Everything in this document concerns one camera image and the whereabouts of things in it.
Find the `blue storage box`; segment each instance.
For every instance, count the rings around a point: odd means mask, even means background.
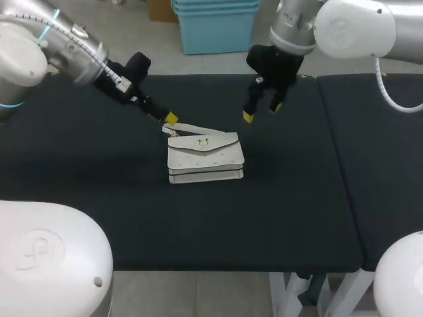
[[[258,3],[259,0],[173,0],[176,5],[230,5],[232,3]]]
[[[172,7],[179,12],[184,11],[210,11],[210,10],[226,10],[226,9],[250,9],[258,5],[259,0],[247,2],[234,2],[234,3],[198,3],[198,4],[180,4],[180,1],[173,0]]]
[[[242,9],[180,11],[182,47],[186,55],[244,52],[250,47],[258,5]]]

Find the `cable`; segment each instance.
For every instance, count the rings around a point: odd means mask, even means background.
[[[119,85],[122,82],[122,78],[118,74],[116,74],[113,70],[111,70],[103,61],[101,61],[95,55],[95,53],[93,53],[88,48],[88,46],[86,46],[80,39],[78,39],[72,33],[68,32],[67,30],[61,28],[59,25],[55,24],[54,21],[45,20],[43,18],[34,17],[32,15],[18,15],[18,14],[14,14],[14,15],[0,15],[0,20],[2,20],[3,18],[6,18],[6,20],[8,20],[9,18],[17,18],[17,19],[22,19],[22,20],[31,20],[31,21],[34,21],[34,22],[45,24],[45,25],[49,26],[50,28],[53,28],[54,30],[56,30],[58,32],[61,32],[64,36],[66,36],[70,40],[74,41],[80,48],[82,48],[84,51],[86,51],[86,53],[89,54],[91,56],[91,58],[93,60],[95,60],[100,65],[100,67],[104,70],[104,72],[106,72],[106,74],[113,80],[113,82],[116,85]]]
[[[379,85],[379,89],[382,93],[382,96],[384,97],[384,99],[386,100],[388,105],[390,105],[395,110],[398,110],[400,112],[404,112],[405,114],[413,114],[413,113],[416,113],[416,112],[423,110],[423,104],[420,104],[420,105],[415,106],[413,108],[405,108],[405,107],[402,107],[399,104],[397,104],[394,100],[392,100],[391,97],[389,96],[388,92],[386,91],[385,85],[383,84],[379,58],[375,59],[375,66],[376,66],[377,84]]]

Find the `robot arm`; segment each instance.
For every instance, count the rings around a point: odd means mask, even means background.
[[[276,112],[295,83],[305,55],[318,46],[333,58],[384,57],[423,63],[423,2],[419,0],[285,0],[270,29],[273,46],[253,46],[247,63],[260,75],[249,87],[244,119],[251,122],[263,90],[276,89],[270,110]],[[413,113],[423,104],[403,108],[388,95],[376,75],[387,103]]]
[[[41,83],[51,64],[77,84],[94,84],[122,104],[171,124],[177,117],[139,89],[150,60],[135,54],[124,67],[103,43],[47,0],[0,0],[0,122]]]

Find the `black fabric surface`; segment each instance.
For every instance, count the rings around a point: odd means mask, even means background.
[[[299,80],[277,116],[262,111],[248,125],[253,78],[147,78],[145,92],[182,122],[239,132],[243,180],[185,185],[169,184],[159,123],[92,87],[46,79],[0,127],[0,199],[82,210],[108,236],[115,269],[357,270],[360,245],[316,80]]]
[[[374,74],[318,78],[364,249],[374,271],[399,238],[423,230],[423,112],[385,103]],[[423,102],[423,76],[384,78],[396,103]]]

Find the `white handbag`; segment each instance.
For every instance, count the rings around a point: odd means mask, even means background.
[[[167,166],[172,184],[240,179],[244,176],[244,155],[235,132],[166,123],[162,131],[168,138]],[[181,137],[178,131],[194,133]]]

